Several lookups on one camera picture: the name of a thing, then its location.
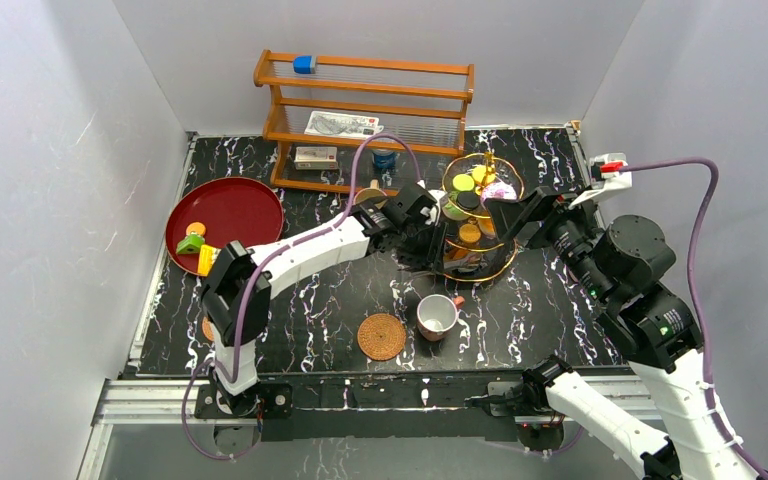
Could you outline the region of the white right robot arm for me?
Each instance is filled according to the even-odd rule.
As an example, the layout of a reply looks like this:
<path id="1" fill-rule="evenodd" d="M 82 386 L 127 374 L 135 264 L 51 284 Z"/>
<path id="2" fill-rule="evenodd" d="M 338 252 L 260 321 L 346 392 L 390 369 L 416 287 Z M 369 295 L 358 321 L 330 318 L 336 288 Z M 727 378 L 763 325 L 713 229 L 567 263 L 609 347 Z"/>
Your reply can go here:
<path id="1" fill-rule="evenodd" d="M 574 420 L 641 479 L 768 478 L 731 429 L 706 373 L 701 320 L 661 281 L 676 256 L 658 224 L 623 215 L 602 228 L 592 201 L 545 188 L 486 206 L 501 239 L 538 224 L 529 247 L 553 249 L 600 307 L 598 324 L 645 385 L 664 426 L 642 423 L 554 355 L 488 402 Z"/>

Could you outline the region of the orange round cookie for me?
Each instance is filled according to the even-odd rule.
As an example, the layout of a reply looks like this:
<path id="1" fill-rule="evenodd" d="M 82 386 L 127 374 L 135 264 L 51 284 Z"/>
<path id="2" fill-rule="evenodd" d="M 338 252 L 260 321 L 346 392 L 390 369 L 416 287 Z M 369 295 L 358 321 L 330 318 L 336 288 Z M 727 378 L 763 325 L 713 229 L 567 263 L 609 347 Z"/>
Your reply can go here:
<path id="1" fill-rule="evenodd" d="M 470 172 L 470 175 L 477 186 L 484 186 L 491 180 L 492 173 L 488 171 L 485 165 L 476 165 Z"/>
<path id="2" fill-rule="evenodd" d="M 464 245 L 473 245 L 482 238 L 482 232 L 476 224 L 465 223 L 459 226 L 458 239 Z"/>

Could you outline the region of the pink frosted donut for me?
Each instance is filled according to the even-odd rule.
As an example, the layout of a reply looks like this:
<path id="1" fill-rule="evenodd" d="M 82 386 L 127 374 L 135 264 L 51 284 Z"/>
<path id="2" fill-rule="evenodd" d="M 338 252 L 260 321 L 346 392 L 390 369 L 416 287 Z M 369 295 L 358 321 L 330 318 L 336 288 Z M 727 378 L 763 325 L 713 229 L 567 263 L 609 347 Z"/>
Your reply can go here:
<path id="1" fill-rule="evenodd" d="M 519 199 L 519 193 L 512 185 L 497 181 L 485 186 L 481 191 L 481 204 L 484 205 L 489 199 L 515 201 Z"/>

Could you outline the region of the orange white round cake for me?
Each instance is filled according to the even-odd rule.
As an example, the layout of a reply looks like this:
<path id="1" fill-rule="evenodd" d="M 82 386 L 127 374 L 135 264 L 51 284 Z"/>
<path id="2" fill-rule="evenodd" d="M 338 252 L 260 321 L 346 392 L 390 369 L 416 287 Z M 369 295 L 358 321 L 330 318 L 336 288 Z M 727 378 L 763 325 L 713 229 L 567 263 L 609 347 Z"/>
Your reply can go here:
<path id="1" fill-rule="evenodd" d="M 491 218 L 478 218 L 477 225 L 484 236 L 488 238 L 496 237 L 496 230 Z"/>

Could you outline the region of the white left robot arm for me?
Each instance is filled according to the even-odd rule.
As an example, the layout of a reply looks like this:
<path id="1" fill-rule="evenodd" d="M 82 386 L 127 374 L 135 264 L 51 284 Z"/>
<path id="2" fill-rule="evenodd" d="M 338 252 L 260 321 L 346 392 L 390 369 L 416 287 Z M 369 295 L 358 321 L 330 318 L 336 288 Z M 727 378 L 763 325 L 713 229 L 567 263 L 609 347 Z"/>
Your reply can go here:
<path id="1" fill-rule="evenodd" d="M 204 281 L 200 301 L 213 335 L 212 377 L 220 403 L 235 416 L 259 400 L 256 339 L 266 330 L 271 301 L 285 289 L 341 263 L 395 252 L 408 270 L 431 271 L 443 241 L 441 190 L 423 182 L 393 197 L 352 205 L 336 218 L 288 239 L 220 250 Z"/>

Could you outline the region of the green round cookie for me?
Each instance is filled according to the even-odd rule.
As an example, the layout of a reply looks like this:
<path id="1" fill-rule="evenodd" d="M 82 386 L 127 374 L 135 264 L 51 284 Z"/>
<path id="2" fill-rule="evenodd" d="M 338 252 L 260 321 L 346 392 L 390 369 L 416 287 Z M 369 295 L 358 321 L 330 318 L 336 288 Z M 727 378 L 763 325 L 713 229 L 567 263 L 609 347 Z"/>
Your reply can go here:
<path id="1" fill-rule="evenodd" d="M 476 183 L 470 174 L 461 173 L 452 178 L 452 187 L 457 192 L 473 192 Z"/>

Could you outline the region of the green frosted donut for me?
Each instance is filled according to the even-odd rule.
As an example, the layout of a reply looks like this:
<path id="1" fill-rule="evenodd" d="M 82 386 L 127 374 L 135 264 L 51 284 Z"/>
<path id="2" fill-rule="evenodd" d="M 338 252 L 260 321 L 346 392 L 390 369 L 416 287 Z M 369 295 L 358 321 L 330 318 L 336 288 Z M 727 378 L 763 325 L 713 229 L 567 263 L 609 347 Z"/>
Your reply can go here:
<path id="1" fill-rule="evenodd" d="M 443 198 L 441 210 L 443 215 L 452 221 L 461 222 L 469 218 L 469 215 L 457 205 L 457 202 L 448 196 Z"/>

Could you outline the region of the black round cookie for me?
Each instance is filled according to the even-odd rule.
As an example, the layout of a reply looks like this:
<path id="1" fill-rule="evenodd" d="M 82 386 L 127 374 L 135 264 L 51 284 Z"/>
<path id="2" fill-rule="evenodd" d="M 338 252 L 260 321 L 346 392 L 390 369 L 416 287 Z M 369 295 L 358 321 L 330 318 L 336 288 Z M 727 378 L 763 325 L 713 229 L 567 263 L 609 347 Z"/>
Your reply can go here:
<path id="1" fill-rule="evenodd" d="M 456 205 L 464 212 L 474 212 L 480 205 L 480 196 L 473 191 L 460 192 L 456 199 Z"/>

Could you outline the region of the three-tier glass gold stand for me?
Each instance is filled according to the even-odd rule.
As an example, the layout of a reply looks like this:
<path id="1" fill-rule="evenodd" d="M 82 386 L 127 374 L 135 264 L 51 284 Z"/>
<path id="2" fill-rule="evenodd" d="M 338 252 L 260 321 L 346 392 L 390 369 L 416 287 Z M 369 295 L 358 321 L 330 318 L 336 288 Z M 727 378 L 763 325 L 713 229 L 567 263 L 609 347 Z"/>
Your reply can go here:
<path id="1" fill-rule="evenodd" d="M 492 173 L 492 177 L 486 185 L 476 185 L 476 188 L 473 191 L 474 193 L 480 196 L 481 191 L 485 186 L 497 181 L 502 181 L 512 185 L 518 191 L 518 200 L 523 197 L 525 182 L 521 175 L 516 171 L 515 167 L 510 162 L 495 156 L 495 154 L 491 151 L 467 154 L 452 160 L 443 173 L 441 188 L 439 190 L 444 191 L 446 196 L 450 197 L 452 200 L 455 200 L 460 192 L 453 190 L 452 178 L 455 175 L 461 173 L 470 174 L 471 170 L 476 165 L 487 166 L 488 171 Z M 482 238 L 478 243 L 473 245 L 464 245 L 458 239 L 459 226 L 465 223 L 472 223 L 477 225 L 478 218 L 490 218 L 485 205 L 482 204 L 476 211 L 466 213 L 469 215 L 469 218 L 465 221 L 457 222 L 446 218 L 441 210 L 441 216 L 439 220 L 447 220 L 450 224 L 449 233 L 447 235 L 446 244 L 444 246 L 444 254 L 453 247 L 481 252 L 483 254 L 481 266 L 472 272 L 447 272 L 444 270 L 444 272 L 440 275 L 460 282 L 481 283 L 489 281 L 503 273 L 503 271 L 512 263 L 516 255 L 516 244 L 513 240 L 508 242 L 500 242 L 496 237 L 488 238 L 482 234 Z"/>

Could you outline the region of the yellow striped toy cake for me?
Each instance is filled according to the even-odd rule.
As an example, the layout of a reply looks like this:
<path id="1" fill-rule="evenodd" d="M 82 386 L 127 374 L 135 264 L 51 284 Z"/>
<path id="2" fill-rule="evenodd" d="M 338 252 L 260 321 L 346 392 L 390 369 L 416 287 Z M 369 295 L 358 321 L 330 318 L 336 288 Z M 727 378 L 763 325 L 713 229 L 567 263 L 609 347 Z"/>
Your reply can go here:
<path id="1" fill-rule="evenodd" d="M 210 273 L 213 265 L 216 262 L 219 252 L 219 248 L 210 246 L 208 244 L 203 244 L 200 247 L 197 264 L 197 274 L 199 276 L 206 277 Z"/>

